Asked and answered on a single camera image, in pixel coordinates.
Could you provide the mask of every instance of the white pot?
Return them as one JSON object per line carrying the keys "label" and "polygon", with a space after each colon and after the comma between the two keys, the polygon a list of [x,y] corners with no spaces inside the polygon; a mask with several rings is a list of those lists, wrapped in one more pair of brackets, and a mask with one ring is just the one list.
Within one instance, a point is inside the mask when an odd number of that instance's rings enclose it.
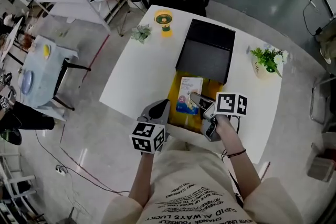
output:
{"label": "white pot", "polygon": [[258,58],[256,56],[252,56],[252,66],[254,73],[259,79],[268,79],[270,77],[276,76],[276,72],[268,72],[266,67],[258,63]]}

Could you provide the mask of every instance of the black box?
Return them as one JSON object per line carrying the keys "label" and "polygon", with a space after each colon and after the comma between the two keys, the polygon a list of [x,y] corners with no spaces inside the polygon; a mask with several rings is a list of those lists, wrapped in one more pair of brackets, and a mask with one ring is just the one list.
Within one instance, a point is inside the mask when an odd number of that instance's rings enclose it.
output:
{"label": "black box", "polygon": [[226,83],[236,32],[193,19],[176,69]]}

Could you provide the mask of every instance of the light blue table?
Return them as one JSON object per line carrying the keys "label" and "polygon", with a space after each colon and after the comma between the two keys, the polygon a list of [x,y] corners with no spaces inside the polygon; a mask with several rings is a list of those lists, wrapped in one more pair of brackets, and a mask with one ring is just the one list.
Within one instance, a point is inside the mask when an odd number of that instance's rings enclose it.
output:
{"label": "light blue table", "polygon": [[[51,48],[47,60],[44,57],[44,45],[49,45]],[[64,109],[56,107],[51,99],[54,97],[55,86],[64,59],[78,58],[78,53],[59,47],[53,41],[42,36],[36,37],[33,46],[35,46],[35,50],[28,53],[23,65],[24,71],[31,70],[33,72],[33,85],[25,95],[25,105],[48,116],[64,120],[62,116]]]}

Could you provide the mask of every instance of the small succulent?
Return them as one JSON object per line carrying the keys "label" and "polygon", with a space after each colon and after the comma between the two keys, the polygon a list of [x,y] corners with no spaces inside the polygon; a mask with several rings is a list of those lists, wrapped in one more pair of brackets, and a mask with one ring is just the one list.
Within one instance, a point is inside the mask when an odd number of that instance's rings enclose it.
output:
{"label": "small succulent", "polygon": [[151,34],[152,28],[148,25],[138,25],[132,29],[132,39],[138,40],[143,43],[144,40]]}

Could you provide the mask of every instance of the yellow stand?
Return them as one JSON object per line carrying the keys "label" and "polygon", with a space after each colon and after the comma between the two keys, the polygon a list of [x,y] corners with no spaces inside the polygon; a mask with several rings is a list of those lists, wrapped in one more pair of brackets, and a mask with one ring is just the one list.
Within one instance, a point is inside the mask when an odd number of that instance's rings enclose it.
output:
{"label": "yellow stand", "polygon": [[162,27],[161,36],[162,37],[172,37],[173,36],[173,30],[169,26],[168,27]]}

